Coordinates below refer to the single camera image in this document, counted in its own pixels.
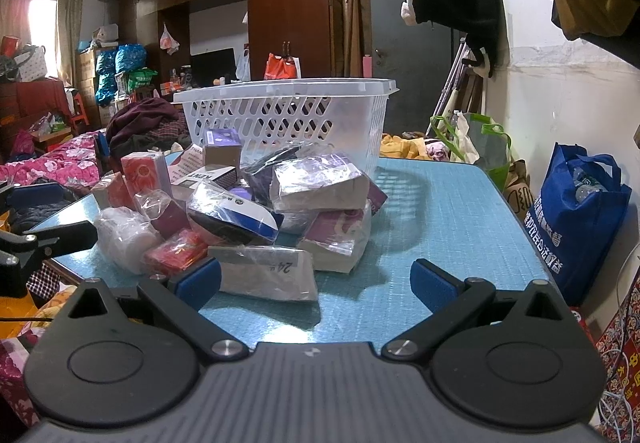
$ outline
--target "triangular hole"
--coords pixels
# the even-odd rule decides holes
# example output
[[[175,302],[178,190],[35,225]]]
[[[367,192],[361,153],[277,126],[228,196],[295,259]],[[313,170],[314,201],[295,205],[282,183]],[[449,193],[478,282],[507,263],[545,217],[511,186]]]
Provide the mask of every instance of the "triangular hole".
[[[86,289],[71,311],[69,318],[85,318],[106,315],[107,308],[102,301],[100,292],[95,288]]]
[[[546,318],[548,320],[562,320],[556,306],[545,293],[536,293],[527,309],[527,317]]]

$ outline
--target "white plastic basket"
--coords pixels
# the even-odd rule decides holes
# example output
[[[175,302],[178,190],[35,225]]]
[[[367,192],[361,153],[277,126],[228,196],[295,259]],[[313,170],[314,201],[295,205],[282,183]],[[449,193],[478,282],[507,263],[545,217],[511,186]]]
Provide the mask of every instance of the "white plastic basket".
[[[210,128],[235,128],[242,163],[290,142],[332,144],[367,174],[380,152],[386,99],[395,80],[327,78],[229,84],[174,95],[182,104],[191,141],[203,145]]]

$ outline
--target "gray door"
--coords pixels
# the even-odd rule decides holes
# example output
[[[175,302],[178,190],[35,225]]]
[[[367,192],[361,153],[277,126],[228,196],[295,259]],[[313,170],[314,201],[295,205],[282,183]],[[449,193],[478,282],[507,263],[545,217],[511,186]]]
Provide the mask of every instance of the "gray door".
[[[404,0],[371,0],[373,76],[396,80],[386,106],[385,133],[426,131],[453,59],[452,31],[430,22],[407,26]]]

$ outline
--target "metal screw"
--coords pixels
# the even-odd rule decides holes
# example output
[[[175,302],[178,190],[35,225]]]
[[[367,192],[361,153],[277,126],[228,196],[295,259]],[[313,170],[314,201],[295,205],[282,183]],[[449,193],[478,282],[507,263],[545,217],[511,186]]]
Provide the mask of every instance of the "metal screw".
[[[237,340],[220,340],[211,346],[211,351],[219,357],[235,357],[242,351],[242,344]]]
[[[389,342],[385,351],[387,353],[391,353],[396,357],[409,357],[413,355],[418,350],[418,346],[414,341],[411,340],[393,340]]]

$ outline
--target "maroon blanket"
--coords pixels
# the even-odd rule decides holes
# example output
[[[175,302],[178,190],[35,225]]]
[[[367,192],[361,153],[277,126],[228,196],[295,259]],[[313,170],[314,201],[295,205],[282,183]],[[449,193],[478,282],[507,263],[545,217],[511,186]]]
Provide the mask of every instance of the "maroon blanket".
[[[133,102],[120,110],[107,127],[110,149],[126,142],[133,134],[145,134],[163,120],[178,120],[178,111],[166,100],[151,98]]]

